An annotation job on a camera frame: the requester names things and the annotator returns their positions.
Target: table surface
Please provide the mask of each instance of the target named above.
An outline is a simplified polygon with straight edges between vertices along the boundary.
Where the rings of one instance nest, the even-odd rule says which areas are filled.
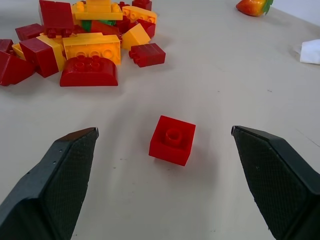
[[[39,22],[37,0],[0,0],[0,39]],[[54,140],[98,127],[74,240],[272,240],[231,136],[242,125],[285,138],[320,172],[320,67],[293,46],[320,28],[236,0],[154,0],[162,65],[123,52],[118,87],[59,87],[61,73],[0,88],[0,202]],[[161,115],[196,124],[186,167],[148,156]]]

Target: pile of lego bricks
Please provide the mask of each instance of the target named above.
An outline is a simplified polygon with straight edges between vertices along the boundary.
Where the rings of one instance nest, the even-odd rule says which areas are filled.
[[[62,72],[61,87],[117,86],[121,49],[140,68],[163,64],[166,53],[149,43],[157,26],[151,10],[150,0],[39,0],[41,25],[16,28],[20,43],[0,39],[0,85]]]

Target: strawberry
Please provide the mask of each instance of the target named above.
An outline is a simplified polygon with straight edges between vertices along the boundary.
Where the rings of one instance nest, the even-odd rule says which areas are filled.
[[[243,14],[258,17],[269,12],[270,6],[274,0],[242,0],[236,5]]]

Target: green lego brick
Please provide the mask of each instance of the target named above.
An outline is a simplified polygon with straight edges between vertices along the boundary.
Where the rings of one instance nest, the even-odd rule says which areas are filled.
[[[99,20],[99,21],[104,23],[104,24],[108,24],[110,26],[116,25],[116,20]]]
[[[81,23],[82,23],[83,29],[85,31],[87,31],[88,33],[90,33],[92,21],[91,20],[82,20]]]

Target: white tissue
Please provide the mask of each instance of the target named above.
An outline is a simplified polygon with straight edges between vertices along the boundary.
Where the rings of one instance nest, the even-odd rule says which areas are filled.
[[[300,62],[305,64],[320,64],[320,39],[305,41],[302,46],[294,48],[300,54]]]

